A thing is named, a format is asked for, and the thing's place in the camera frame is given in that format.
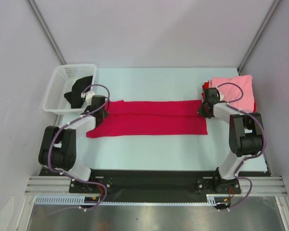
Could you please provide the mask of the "magenta t shirt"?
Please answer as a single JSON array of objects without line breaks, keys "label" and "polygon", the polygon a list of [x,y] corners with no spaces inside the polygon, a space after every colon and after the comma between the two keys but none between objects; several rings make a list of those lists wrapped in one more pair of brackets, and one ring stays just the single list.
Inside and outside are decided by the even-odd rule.
[{"label": "magenta t shirt", "polygon": [[200,100],[111,102],[108,117],[86,136],[207,135],[206,119],[197,112],[200,106]]}]

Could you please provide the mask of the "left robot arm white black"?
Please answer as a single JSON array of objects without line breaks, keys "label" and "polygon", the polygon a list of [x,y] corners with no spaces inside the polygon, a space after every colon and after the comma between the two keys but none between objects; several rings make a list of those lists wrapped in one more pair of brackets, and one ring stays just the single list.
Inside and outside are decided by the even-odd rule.
[{"label": "left robot arm white black", "polygon": [[107,97],[94,95],[79,118],[61,127],[46,127],[39,151],[41,165],[80,180],[80,187],[88,193],[96,189],[97,181],[90,176],[91,169],[84,164],[77,141],[86,138],[87,132],[96,129],[107,118],[107,103]]}]

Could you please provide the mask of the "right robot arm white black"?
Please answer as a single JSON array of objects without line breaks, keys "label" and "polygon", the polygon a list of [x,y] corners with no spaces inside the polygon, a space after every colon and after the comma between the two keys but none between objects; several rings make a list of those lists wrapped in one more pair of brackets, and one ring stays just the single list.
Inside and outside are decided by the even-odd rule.
[{"label": "right robot arm white black", "polygon": [[259,113],[247,113],[221,100],[217,88],[203,90],[203,103],[198,114],[204,118],[219,118],[229,125],[230,153],[215,170],[210,186],[212,191],[227,193],[238,185],[238,174],[245,163],[260,157],[266,148],[262,117]]}]

